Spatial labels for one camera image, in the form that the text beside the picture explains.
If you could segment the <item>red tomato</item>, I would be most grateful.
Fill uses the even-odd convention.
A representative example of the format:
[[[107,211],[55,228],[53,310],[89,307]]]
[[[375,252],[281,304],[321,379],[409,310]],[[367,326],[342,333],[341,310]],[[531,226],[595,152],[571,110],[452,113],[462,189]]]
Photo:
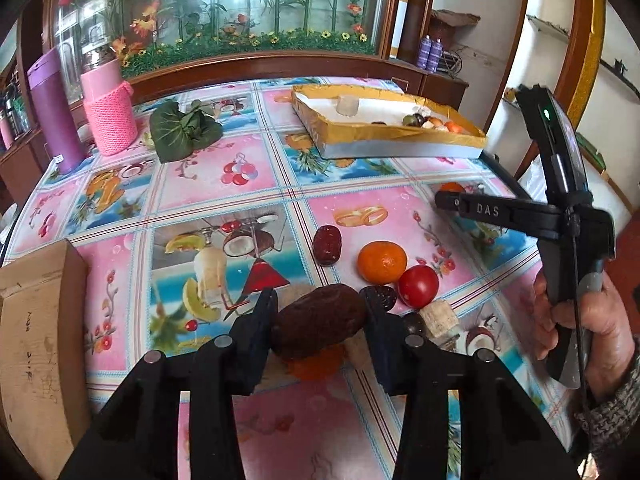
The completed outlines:
[[[401,275],[396,289],[398,297],[406,306],[420,310],[437,296],[438,275],[430,266],[412,266]]]

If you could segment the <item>large red jujube date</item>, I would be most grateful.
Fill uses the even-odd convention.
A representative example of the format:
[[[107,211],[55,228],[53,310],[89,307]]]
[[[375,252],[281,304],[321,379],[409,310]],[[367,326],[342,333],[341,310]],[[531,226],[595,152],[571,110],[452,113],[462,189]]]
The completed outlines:
[[[344,284],[318,287],[274,316],[271,350],[285,360],[307,359],[354,336],[366,318],[366,302],[355,289]]]

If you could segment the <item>mandarin orange far right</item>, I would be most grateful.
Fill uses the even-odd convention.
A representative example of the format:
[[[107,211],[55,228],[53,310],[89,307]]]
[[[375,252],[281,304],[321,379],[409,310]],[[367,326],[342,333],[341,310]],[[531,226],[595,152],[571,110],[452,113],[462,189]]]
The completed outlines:
[[[464,193],[465,188],[458,182],[446,182],[440,186],[440,190],[444,192]]]

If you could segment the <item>mandarin orange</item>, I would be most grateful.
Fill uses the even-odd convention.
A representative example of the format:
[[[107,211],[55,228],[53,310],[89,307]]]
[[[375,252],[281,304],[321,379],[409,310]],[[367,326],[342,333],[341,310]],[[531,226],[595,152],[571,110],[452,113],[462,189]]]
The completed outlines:
[[[465,188],[458,182],[446,182],[440,186],[440,190],[444,192],[464,193]]]
[[[373,285],[395,283],[407,269],[408,257],[397,244],[376,240],[360,249],[356,267],[360,278]]]
[[[314,356],[286,363],[288,374],[301,382],[321,382],[323,379],[336,374],[347,356],[342,344],[334,344],[320,350]]]

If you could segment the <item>brown cardboard tray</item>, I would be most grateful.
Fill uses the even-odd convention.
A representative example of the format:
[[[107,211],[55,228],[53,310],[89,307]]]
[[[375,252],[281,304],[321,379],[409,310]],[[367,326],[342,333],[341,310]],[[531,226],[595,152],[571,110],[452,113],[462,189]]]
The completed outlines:
[[[1,421],[43,479],[58,478],[90,425],[86,277],[68,240],[1,269]]]

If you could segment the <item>wooden cabinet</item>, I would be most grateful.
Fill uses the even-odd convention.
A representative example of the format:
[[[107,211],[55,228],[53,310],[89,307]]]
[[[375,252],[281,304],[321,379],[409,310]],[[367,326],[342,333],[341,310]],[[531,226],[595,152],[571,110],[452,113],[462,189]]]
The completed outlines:
[[[390,80],[403,92],[423,96],[455,110],[460,108],[465,91],[469,88],[469,84],[458,77],[429,73],[394,58],[387,60],[386,64],[390,66]]]

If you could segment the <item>mandarin orange centre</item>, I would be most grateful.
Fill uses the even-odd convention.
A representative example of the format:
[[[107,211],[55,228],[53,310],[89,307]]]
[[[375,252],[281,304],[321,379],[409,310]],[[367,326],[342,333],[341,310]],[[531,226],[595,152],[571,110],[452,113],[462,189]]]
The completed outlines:
[[[395,283],[407,269],[408,257],[397,244],[376,240],[360,249],[356,267],[360,278],[373,285]]]

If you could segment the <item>dark wrinkled date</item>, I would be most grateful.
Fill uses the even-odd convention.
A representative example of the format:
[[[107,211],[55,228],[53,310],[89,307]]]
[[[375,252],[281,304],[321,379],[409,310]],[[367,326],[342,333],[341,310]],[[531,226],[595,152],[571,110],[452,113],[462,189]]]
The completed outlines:
[[[359,293],[365,300],[372,301],[385,312],[392,310],[398,299],[396,290],[386,285],[366,286]]]

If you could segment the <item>mandarin orange front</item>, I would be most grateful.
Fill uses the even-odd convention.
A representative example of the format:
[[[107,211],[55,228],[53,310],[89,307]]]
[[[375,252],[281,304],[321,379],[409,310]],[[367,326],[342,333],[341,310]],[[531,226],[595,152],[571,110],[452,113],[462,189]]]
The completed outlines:
[[[320,350],[314,356],[286,363],[288,374],[301,382],[321,382],[323,379],[336,374],[347,356],[342,344],[334,344]]]

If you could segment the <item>purple cans on cabinet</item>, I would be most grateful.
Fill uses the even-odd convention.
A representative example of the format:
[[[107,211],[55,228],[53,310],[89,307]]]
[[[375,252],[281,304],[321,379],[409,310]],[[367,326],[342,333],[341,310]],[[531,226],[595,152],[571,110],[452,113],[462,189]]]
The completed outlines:
[[[420,41],[416,66],[429,73],[436,73],[439,61],[442,58],[442,42],[439,39],[432,39],[425,36]]]

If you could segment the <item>small red date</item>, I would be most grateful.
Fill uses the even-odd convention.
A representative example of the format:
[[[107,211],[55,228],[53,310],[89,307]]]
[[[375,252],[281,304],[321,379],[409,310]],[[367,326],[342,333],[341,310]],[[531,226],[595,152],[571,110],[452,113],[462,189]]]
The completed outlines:
[[[342,233],[336,226],[320,226],[312,241],[314,260],[320,266],[332,266],[341,258]]]

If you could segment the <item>yellow gift box tray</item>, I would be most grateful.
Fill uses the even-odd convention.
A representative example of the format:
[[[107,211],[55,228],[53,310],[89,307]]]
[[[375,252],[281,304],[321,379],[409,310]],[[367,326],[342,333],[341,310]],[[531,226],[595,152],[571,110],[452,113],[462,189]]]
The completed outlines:
[[[320,155],[477,158],[486,134],[449,105],[353,84],[302,84],[292,107]]]

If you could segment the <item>floral fruit print tablecloth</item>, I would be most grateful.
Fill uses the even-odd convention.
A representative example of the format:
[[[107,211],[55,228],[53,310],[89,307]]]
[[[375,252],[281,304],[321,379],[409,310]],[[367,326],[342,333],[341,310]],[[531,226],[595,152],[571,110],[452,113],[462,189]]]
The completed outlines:
[[[399,245],[430,266],[459,325],[447,350],[502,359],[563,443],[570,393],[529,355],[521,318],[541,262],[534,241],[435,208],[446,182],[506,194],[478,159],[321,157],[291,104],[289,79],[236,82],[177,96],[218,110],[222,138],[162,164],[143,141],[91,152],[70,174],[50,166],[8,241],[9,260],[68,240],[88,266],[85,361],[89,401],[102,408],[148,350],[194,351],[250,312],[265,287],[280,304],[334,283],[361,288],[360,249]],[[342,233],[341,258],[314,260],[320,226]]]

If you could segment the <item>green leafy vegetable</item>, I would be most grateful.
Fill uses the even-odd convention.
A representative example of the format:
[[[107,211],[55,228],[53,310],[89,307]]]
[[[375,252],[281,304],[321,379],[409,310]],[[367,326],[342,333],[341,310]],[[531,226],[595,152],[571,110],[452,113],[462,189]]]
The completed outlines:
[[[160,104],[151,114],[150,133],[162,164],[180,162],[222,138],[222,125],[214,110],[200,100],[182,110],[175,101]]]

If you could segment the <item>pink knitted sleeve bottle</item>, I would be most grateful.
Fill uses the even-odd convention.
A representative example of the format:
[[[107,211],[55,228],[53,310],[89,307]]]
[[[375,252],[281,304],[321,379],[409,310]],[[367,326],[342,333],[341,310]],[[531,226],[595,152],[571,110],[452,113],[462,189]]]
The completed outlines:
[[[82,58],[80,84],[84,110],[94,143],[102,155],[125,151],[137,139],[131,97],[114,50],[102,44]]]

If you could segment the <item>purple thermos bottle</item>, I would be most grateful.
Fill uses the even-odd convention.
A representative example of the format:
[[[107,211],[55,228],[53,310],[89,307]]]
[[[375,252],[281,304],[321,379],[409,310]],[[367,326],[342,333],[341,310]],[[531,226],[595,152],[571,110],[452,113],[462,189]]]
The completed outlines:
[[[27,71],[32,104],[53,160],[61,174],[74,171],[86,151],[68,107],[58,50],[43,54]]]

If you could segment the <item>glass floral partition screen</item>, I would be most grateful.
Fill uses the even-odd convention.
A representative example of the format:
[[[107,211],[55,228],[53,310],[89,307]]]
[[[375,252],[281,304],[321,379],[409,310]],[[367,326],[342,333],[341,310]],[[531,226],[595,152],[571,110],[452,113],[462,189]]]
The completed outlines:
[[[111,48],[127,78],[200,58],[267,50],[373,54],[388,0],[51,0],[64,75]]]

